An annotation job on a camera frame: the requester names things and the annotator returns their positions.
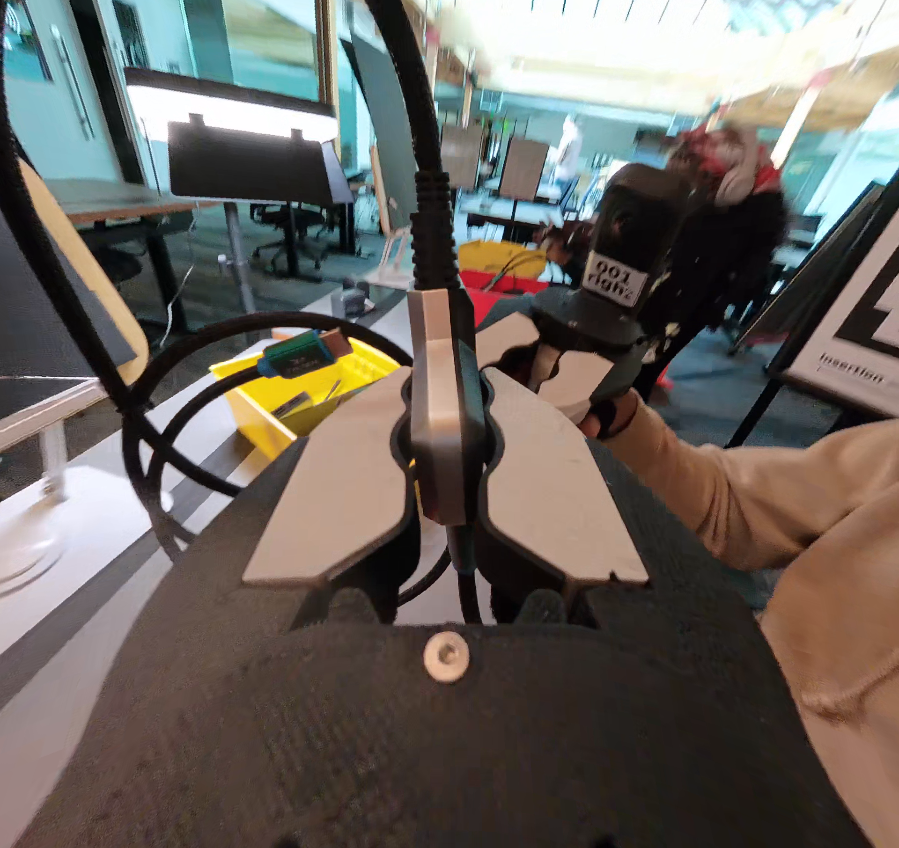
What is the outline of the easel whiteboard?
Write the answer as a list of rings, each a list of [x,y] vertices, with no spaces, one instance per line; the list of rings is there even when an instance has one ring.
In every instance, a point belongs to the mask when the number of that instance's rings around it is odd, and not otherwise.
[[[512,137],[501,168],[497,195],[513,202],[533,202],[542,179],[549,145]]]
[[[484,141],[485,134],[480,125],[443,125],[442,166],[453,190],[473,191],[476,188]]]

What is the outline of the grey board on stand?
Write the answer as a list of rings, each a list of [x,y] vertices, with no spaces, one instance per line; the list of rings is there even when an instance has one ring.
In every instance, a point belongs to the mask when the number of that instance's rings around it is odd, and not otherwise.
[[[400,83],[388,53],[358,34],[343,42],[354,67],[370,117],[374,143],[371,155],[376,198],[385,245],[375,285],[408,290],[412,287],[411,218],[417,211],[411,128]]]

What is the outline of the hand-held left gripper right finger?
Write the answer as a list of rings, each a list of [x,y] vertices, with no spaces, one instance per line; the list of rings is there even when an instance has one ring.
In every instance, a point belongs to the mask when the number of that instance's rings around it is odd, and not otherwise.
[[[498,459],[486,471],[487,530],[564,590],[648,581],[634,541],[578,427],[495,367],[487,414]]]

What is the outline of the person's right forearm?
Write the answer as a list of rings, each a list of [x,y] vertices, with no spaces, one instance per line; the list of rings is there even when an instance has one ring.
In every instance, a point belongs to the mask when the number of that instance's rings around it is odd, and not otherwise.
[[[723,449],[680,440],[641,400],[629,426],[605,442],[736,570],[783,568],[815,545],[897,544],[896,420],[850,427],[806,449]]]

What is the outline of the black board wooden edge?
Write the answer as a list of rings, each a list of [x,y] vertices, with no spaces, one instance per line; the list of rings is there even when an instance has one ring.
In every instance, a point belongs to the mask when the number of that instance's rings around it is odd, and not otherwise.
[[[54,251],[127,383],[147,366],[140,324],[39,175],[20,161],[29,197]],[[44,402],[95,376],[53,308],[6,220],[1,233],[2,417]]]

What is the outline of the small grey box device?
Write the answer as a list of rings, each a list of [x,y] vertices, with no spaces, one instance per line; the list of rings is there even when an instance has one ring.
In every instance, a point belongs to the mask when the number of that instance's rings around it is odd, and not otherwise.
[[[330,293],[330,310],[334,318],[355,321],[376,310],[367,282],[349,283]]]

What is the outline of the person in beige hoodie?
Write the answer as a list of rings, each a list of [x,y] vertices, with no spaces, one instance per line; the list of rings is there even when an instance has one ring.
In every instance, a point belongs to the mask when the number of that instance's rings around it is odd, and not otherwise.
[[[898,845],[897,544],[817,546],[761,628],[812,747],[874,846]]]

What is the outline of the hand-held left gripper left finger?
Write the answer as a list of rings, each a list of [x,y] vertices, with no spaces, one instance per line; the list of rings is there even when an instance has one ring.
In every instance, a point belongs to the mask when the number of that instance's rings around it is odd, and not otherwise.
[[[411,372],[400,367],[373,383],[312,432],[243,584],[323,586],[403,530],[413,486],[395,435]]]

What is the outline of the red plastic bin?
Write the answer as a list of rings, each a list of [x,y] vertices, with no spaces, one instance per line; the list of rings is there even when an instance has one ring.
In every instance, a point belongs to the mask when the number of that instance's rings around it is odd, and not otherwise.
[[[513,273],[500,274],[462,270],[459,276],[474,307],[477,327],[484,323],[497,303],[534,296],[551,285],[537,278],[523,277]]]

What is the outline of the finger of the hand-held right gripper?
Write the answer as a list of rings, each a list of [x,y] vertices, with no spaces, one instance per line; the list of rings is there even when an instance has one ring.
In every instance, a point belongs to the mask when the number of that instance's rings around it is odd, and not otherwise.
[[[496,367],[507,353],[538,343],[538,329],[521,312],[507,315],[477,332],[478,369]]]
[[[612,360],[591,352],[538,346],[531,366],[531,391],[579,425],[594,404],[592,394],[613,367]]]

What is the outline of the black white tag sign board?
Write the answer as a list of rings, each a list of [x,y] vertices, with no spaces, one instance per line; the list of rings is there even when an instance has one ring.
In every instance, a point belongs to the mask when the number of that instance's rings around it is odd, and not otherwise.
[[[881,417],[898,414],[898,174],[828,287],[770,366],[800,392]]]

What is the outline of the yellow plastic bin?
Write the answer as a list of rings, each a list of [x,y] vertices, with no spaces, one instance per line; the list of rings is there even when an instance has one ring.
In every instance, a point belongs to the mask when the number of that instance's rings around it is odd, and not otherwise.
[[[350,339],[353,352],[296,377],[260,376],[225,394],[236,429],[267,459],[274,460],[298,438],[312,431],[353,395],[395,370],[398,363],[376,348]],[[312,402],[285,419],[270,412],[292,396],[306,391]]]
[[[457,248],[457,267],[462,273],[498,274],[504,277],[537,279],[545,270],[545,253],[509,241],[470,241]]]

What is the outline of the white desk stand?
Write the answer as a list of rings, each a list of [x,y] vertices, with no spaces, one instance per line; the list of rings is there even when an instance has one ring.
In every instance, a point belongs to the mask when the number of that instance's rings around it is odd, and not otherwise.
[[[92,376],[8,374],[1,377],[1,449],[38,438],[42,474],[35,497],[2,500],[1,595],[41,578],[64,550],[58,509],[66,501],[65,422],[104,397]]]

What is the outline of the wooden top office desk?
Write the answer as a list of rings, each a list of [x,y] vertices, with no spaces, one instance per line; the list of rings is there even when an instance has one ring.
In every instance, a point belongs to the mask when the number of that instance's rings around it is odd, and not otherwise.
[[[116,288],[142,273],[143,260],[149,262],[166,322],[141,324],[159,333],[168,327],[178,336],[189,334],[185,279],[175,275],[165,238],[189,233],[199,206],[130,183],[48,180],[46,185]]]

